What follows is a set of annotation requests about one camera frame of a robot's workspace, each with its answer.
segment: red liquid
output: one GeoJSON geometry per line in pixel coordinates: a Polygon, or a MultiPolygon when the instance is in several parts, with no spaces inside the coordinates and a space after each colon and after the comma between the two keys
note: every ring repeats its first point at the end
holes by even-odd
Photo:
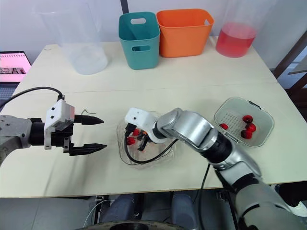
{"type": "Polygon", "coordinates": [[[244,56],[253,43],[257,31],[243,23],[226,23],[219,34],[216,50],[220,54],[239,58],[244,56]]]}

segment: plastic basket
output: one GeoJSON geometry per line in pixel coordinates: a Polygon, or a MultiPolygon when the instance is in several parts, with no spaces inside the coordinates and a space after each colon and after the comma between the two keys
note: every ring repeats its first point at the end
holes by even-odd
{"type": "Polygon", "coordinates": [[[274,127],[274,120],[270,114],[255,103],[239,97],[229,98],[215,113],[214,121],[226,136],[251,147],[263,145],[274,127]],[[245,130],[246,123],[242,120],[245,115],[253,117],[253,124],[257,128],[251,139],[242,138],[240,135],[241,131],[245,130]],[[219,127],[222,123],[228,125],[227,130],[219,127]]]}
{"type": "Polygon", "coordinates": [[[160,29],[154,13],[123,14],[118,33],[130,68],[149,69],[158,65],[160,29]]]}
{"type": "Polygon", "coordinates": [[[166,58],[202,53],[214,20],[202,9],[167,10],[157,13],[161,30],[160,55],[166,58]]]}

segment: laptop keyboard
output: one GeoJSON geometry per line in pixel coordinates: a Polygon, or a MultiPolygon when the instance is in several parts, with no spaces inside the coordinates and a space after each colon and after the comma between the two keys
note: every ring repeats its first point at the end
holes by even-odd
{"type": "Polygon", "coordinates": [[[0,100],[9,99],[13,95],[16,88],[17,85],[0,85],[0,100]]]}

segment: container with red liquid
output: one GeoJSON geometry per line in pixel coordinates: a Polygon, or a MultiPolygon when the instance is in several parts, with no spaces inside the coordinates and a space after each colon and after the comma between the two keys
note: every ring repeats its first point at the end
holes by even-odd
{"type": "Polygon", "coordinates": [[[216,44],[220,54],[239,58],[244,56],[257,32],[277,0],[230,0],[216,44]]]}

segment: laptop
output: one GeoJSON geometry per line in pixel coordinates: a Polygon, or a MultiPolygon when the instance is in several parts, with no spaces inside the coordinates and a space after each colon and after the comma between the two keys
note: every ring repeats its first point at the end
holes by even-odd
{"type": "Polygon", "coordinates": [[[0,52],[0,103],[13,95],[30,67],[23,51],[0,52]]]}

